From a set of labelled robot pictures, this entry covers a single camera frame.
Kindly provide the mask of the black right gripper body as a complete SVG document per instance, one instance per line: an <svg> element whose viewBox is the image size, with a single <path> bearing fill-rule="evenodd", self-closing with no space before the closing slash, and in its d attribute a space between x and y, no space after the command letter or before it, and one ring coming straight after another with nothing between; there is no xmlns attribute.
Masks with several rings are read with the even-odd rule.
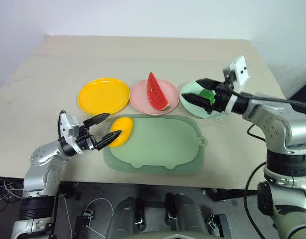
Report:
<svg viewBox="0 0 306 239"><path fill-rule="evenodd" d="M227 114L232 112L233 103L229 103L232 97L232 91L234 86L231 82L219 82L212 80L211 89L215 91L214 102L211 104L210 112L226 112Z"/></svg>

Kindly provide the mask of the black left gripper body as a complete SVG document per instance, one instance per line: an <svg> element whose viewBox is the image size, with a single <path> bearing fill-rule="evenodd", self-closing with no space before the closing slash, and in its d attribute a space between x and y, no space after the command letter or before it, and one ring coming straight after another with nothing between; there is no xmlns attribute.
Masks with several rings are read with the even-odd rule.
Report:
<svg viewBox="0 0 306 239"><path fill-rule="evenodd" d="M96 140L93 135L89 134L88 129L83 125L79 127L79 135L75 143L81 150L94 150L96 147Z"/></svg>

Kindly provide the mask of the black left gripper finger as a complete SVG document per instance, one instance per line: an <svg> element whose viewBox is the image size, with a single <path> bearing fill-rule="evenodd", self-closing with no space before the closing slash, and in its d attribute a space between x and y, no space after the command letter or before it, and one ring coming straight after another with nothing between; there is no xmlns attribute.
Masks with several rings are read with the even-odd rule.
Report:
<svg viewBox="0 0 306 239"><path fill-rule="evenodd" d="M93 125L100 124L101 122L105 121L110 116L110 113L101 113L98 115L95 115L85 121L83 121L83 125L86 128L90 128Z"/></svg>
<svg viewBox="0 0 306 239"><path fill-rule="evenodd" d="M95 149L102 150L103 148L109 146L121 135L121 133L122 131L118 130L118 131L114 131L114 132L107 134L99 142L95 144Z"/></svg>

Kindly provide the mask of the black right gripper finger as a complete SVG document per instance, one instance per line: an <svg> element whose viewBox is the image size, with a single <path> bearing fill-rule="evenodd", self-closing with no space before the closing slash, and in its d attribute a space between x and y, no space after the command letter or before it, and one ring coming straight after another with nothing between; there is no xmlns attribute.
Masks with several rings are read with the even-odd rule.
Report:
<svg viewBox="0 0 306 239"><path fill-rule="evenodd" d="M216 81L216 80L209 79L209 78L196 80L196 83L199 84L204 89L208 89L208 90L215 90L218 87L218 85L221 84L220 81Z"/></svg>
<svg viewBox="0 0 306 239"><path fill-rule="evenodd" d="M189 103L203 108L205 111L213 111L211 101L195 93L183 93L181 96Z"/></svg>

